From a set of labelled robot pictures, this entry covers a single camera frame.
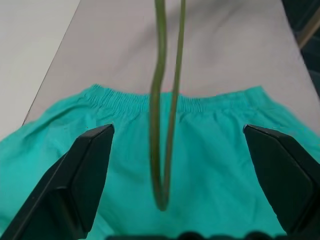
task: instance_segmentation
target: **green wire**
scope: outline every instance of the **green wire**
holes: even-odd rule
[[[173,138],[175,131],[177,101],[179,95],[180,73],[182,65],[184,31],[186,18],[186,0],[181,0],[180,26],[178,36],[178,46],[175,63],[174,84],[172,90],[172,101],[169,116],[168,133],[166,139],[166,153],[164,165],[164,183],[161,181],[160,168],[160,92],[161,84],[165,73],[167,55],[167,23],[165,0],[154,0],[158,57],[154,71],[150,94],[150,169],[153,185],[153,194],[159,210],[165,211],[169,203],[171,158],[173,150]]]

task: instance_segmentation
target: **white table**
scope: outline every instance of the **white table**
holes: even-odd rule
[[[168,59],[174,79],[178,0],[167,0]],[[157,56],[154,1],[81,0],[27,116],[98,83],[148,93]],[[280,0],[188,0],[180,92],[215,96],[262,85],[320,133],[320,102]]]

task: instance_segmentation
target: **teal shorts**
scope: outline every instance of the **teal shorts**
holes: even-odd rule
[[[161,95],[162,159],[171,97]],[[320,160],[320,138],[261,87],[208,98],[180,96],[170,200],[161,212],[150,176],[148,95],[94,85],[54,104],[0,142],[0,233],[79,135],[111,123],[115,134],[109,168],[89,240],[108,235],[176,237],[185,231],[205,237],[243,237],[255,230],[283,234],[259,186],[242,133],[245,124],[289,134]]]

